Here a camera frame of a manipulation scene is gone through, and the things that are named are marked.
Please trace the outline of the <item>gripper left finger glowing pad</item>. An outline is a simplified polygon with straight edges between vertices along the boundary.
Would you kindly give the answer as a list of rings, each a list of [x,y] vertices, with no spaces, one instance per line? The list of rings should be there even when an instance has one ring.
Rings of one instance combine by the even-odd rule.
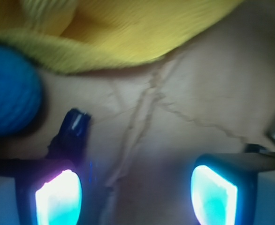
[[[75,225],[82,184],[66,159],[0,160],[0,225]]]

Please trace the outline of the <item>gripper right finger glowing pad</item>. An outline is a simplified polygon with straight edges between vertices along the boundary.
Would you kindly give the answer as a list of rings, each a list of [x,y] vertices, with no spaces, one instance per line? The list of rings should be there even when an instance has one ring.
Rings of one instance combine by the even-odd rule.
[[[200,225],[275,225],[275,153],[200,156],[191,202]]]

